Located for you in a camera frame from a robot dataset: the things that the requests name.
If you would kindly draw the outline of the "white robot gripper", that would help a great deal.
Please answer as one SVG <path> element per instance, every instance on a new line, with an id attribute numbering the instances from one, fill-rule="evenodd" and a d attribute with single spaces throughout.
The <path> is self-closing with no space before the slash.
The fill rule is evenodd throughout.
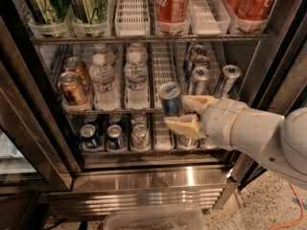
<path id="1" fill-rule="evenodd" d="M 201 122 L 197 114 L 165 117 L 164 122 L 172 132 L 194 140 L 204 137 L 208 147 L 232 150 L 231 130 L 241 112 L 248 108 L 245 103 L 217 100 L 210 95 L 185 95 L 182 102 L 186 109 L 201 114 Z"/>

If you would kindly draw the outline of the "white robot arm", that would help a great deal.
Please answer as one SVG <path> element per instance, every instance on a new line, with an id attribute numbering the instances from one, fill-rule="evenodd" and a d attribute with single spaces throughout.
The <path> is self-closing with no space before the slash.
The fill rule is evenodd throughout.
<path id="1" fill-rule="evenodd" d="M 184 96 L 192 112 L 166 117 L 167 127 L 209 146 L 238 150 L 288 182 L 307 189 L 307 109 L 283 116 L 211 96 Z"/>

